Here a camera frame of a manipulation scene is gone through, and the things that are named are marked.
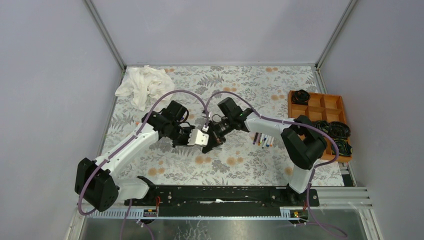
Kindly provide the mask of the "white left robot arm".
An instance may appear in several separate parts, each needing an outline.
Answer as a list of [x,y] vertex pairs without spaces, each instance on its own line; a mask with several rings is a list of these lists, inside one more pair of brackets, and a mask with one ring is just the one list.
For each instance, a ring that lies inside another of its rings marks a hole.
[[187,146],[194,126],[183,127],[189,111],[176,101],[160,112],[153,111],[142,119],[142,129],[135,129],[118,145],[94,160],[83,158],[77,165],[74,191],[79,201],[87,201],[94,210],[103,212],[115,202],[137,199],[148,206],[155,200],[153,185],[145,177],[119,179],[124,168],[145,149],[161,138],[173,146]]

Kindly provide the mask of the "dark blue pen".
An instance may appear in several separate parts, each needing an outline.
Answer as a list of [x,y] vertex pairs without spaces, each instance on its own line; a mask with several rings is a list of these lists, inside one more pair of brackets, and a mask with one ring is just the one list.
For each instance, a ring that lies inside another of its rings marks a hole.
[[255,135],[254,135],[253,143],[252,143],[253,145],[255,145],[257,143],[258,136],[259,136],[259,133],[256,132]]

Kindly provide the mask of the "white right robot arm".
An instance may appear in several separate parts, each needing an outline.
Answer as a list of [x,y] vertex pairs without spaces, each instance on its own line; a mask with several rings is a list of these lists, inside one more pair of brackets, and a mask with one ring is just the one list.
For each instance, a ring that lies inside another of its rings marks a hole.
[[293,162],[293,172],[288,186],[287,201],[293,206],[301,205],[306,199],[313,167],[327,148],[324,136],[316,132],[312,122],[305,115],[295,119],[272,120],[258,116],[253,109],[243,110],[231,97],[218,103],[224,117],[221,121],[209,121],[207,145],[202,148],[206,154],[226,142],[225,136],[234,130],[247,133],[260,133],[282,139],[289,158]]

